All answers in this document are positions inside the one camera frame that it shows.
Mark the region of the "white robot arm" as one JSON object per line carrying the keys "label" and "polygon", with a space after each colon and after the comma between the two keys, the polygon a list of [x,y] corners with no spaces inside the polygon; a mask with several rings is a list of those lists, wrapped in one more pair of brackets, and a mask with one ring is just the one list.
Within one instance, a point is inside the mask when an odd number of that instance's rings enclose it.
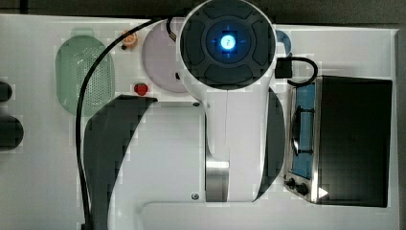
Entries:
{"label": "white robot arm", "polygon": [[199,150],[129,153],[156,99],[121,95],[87,123],[84,167],[91,220],[83,230],[144,230],[152,203],[253,202],[283,161],[282,105],[270,87],[277,35],[245,0],[208,0],[176,37],[180,81],[204,109]]}

